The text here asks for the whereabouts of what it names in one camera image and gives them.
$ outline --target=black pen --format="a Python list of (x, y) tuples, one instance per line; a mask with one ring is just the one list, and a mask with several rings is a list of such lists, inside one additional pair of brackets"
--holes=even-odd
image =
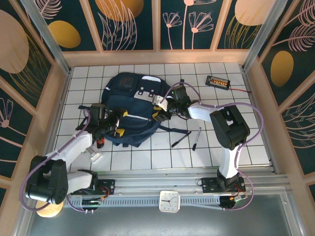
[(192, 146), (192, 150), (193, 150), (193, 151), (195, 151), (195, 150), (196, 150), (196, 146), (197, 146), (197, 142), (198, 142), (198, 139), (199, 139), (200, 131), (201, 131), (201, 127), (200, 127), (200, 128), (199, 128), (199, 130), (198, 130), (198, 133), (197, 133), (197, 137), (196, 137), (195, 143), (194, 143), (194, 144), (193, 144), (193, 146)]
[(172, 144), (172, 148), (175, 147), (177, 144), (179, 144), (180, 141), (182, 141), (185, 137), (187, 137), (189, 134), (191, 134), (191, 131), (189, 131), (184, 137), (182, 137), (180, 140)]

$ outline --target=backpack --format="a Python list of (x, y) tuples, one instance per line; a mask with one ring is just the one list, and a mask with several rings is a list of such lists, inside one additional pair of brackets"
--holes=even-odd
[(120, 119), (119, 128), (125, 130), (124, 134), (121, 137), (107, 135), (105, 138), (117, 146), (139, 147), (158, 128), (186, 134), (187, 130), (163, 127), (152, 117), (157, 112), (152, 104), (154, 95), (164, 97), (169, 88), (164, 80), (148, 75), (122, 72), (113, 77), (103, 91), (101, 103), (109, 110), (125, 109), (128, 115)]

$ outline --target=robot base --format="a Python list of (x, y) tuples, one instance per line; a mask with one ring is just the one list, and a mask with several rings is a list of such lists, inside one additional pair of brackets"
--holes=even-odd
[(238, 175), (235, 178), (225, 179), (224, 177), (202, 178), (201, 186), (203, 193), (233, 193), (238, 192), (237, 185), (241, 191), (246, 192), (244, 179)]

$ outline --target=analog clock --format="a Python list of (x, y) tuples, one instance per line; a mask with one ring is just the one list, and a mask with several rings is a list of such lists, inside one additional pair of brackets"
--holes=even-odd
[(176, 191), (161, 191), (159, 194), (159, 210), (164, 212), (178, 212), (181, 198)]

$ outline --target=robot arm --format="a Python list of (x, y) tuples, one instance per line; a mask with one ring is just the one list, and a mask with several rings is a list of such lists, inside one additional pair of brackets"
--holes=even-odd
[[(183, 85), (173, 88), (172, 97), (172, 100), (164, 100), (163, 107), (167, 107), (167, 109), (160, 110), (155, 119), (164, 121), (170, 119), (172, 115), (178, 114), (187, 118), (211, 122), (216, 137), (222, 146), (221, 165), (217, 173), (218, 180), (223, 192), (230, 189), (239, 178), (234, 163), (237, 148), (246, 141), (250, 134), (250, 129), (241, 113), (236, 106), (218, 109), (203, 106), (195, 101), (191, 102)], [(161, 105), (158, 99), (155, 102), (158, 106)]]
[(101, 152), (95, 147), (95, 142), (103, 138), (103, 134), (116, 134), (121, 116), (127, 115), (124, 110), (106, 111), (102, 104), (92, 104), (90, 107), (91, 119), (86, 130), (80, 136), (76, 134), (84, 127), (83, 122), (76, 128), (73, 134), (75, 139), (68, 141), (59, 150), (45, 156), (36, 156), (31, 161), (30, 171), (53, 154), (45, 165), (39, 168), (28, 179), (26, 185), (26, 197), (41, 200), (48, 203), (59, 204), (67, 194), (79, 189), (97, 189), (97, 174), (89, 170), (78, 170), (67, 173), (71, 163), (83, 153), (94, 163), (100, 157)]

